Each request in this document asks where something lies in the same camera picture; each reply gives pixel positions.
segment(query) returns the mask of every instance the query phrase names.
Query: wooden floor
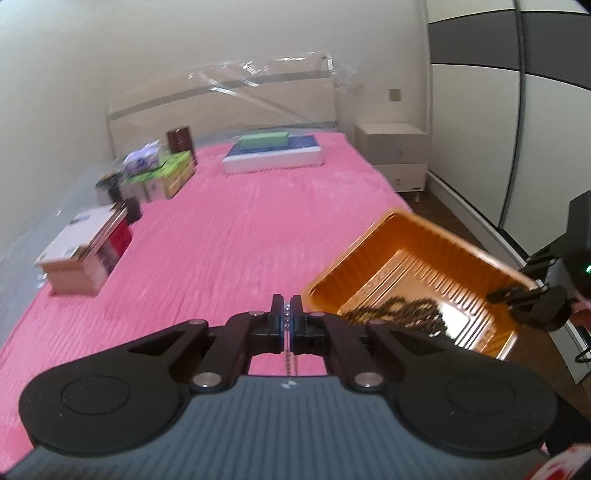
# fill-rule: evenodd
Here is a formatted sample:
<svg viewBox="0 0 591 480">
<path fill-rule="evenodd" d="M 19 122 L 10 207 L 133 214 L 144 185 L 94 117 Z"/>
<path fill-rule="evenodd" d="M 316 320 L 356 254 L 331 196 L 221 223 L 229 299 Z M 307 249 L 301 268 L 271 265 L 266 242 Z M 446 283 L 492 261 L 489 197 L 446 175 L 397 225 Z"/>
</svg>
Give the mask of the wooden floor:
<svg viewBox="0 0 591 480">
<path fill-rule="evenodd" d="M 414 202 L 414 194 L 402 194 L 415 213 L 455 233 L 477 247 L 482 245 L 474 235 L 429 192 Z M 581 384 L 575 385 L 569 370 L 548 333 L 525 328 L 509 354 L 509 360 L 542 376 L 560 395 L 591 419 L 591 402 Z"/>
</svg>

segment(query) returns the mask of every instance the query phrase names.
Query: brown cylinder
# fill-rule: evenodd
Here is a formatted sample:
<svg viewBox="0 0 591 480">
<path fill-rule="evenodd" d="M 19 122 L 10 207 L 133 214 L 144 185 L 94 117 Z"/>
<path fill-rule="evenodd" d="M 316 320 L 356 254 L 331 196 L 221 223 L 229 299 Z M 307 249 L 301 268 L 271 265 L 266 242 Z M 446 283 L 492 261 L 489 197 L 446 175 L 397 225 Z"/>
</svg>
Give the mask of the brown cylinder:
<svg viewBox="0 0 591 480">
<path fill-rule="evenodd" d="M 193 164 L 197 165 L 197 157 L 193 149 L 193 139 L 189 127 L 173 128 L 166 132 L 168 138 L 168 147 L 171 153 L 181 153 L 189 151 L 193 157 Z"/>
</svg>

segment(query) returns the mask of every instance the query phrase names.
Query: pink bedsheet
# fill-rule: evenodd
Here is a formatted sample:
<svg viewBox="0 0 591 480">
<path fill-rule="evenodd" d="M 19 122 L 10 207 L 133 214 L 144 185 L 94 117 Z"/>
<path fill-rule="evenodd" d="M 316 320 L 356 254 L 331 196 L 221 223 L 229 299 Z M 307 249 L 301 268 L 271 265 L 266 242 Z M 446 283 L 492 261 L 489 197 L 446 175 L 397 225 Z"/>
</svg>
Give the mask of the pink bedsheet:
<svg viewBox="0 0 591 480">
<path fill-rule="evenodd" d="M 388 208 L 406 207 L 344 135 L 316 138 L 321 167 L 225 176 L 230 145 L 199 150 L 187 185 L 144 206 L 97 297 L 42 289 L 0 352 L 0 471 L 31 449 L 18 398 L 38 373 L 191 318 L 222 325 L 235 313 L 267 310 L 274 293 L 299 294 Z M 314 357 L 298 368 L 323 371 Z M 285 374 L 285 360 L 261 355 L 251 373 Z"/>
</svg>

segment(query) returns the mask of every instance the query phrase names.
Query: orange plastic container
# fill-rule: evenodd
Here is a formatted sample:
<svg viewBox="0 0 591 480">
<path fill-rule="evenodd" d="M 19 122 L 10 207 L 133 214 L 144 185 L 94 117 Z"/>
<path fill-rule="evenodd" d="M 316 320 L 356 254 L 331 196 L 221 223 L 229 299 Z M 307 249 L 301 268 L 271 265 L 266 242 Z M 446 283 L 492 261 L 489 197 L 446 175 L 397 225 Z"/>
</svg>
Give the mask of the orange plastic container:
<svg viewBox="0 0 591 480">
<path fill-rule="evenodd" d="M 456 345 L 504 359 L 520 326 L 486 295 L 535 282 L 406 210 L 391 209 L 302 292 L 309 311 L 343 314 L 394 296 L 435 299 Z"/>
</svg>

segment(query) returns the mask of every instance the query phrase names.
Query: metal screw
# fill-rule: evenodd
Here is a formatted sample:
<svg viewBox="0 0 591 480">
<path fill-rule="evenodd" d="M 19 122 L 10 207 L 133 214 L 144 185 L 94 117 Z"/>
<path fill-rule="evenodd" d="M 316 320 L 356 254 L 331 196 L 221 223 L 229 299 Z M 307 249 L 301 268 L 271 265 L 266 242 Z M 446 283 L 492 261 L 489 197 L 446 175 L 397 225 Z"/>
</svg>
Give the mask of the metal screw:
<svg viewBox="0 0 591 480">
<path fill-rule="evenodd" d="M 355 375 L 354 380 L 358 386 L 363 388 L 379 387 L 384 382 L 384 378 L 376 372 L 362 372 Z"/>
<path fill-rule="evenodd" d="M 202 372 L 193 377 L 193 383 L 202 388 L 217 387 L 222 383 L 222 377 L 214 372 Z"/>
</svg>

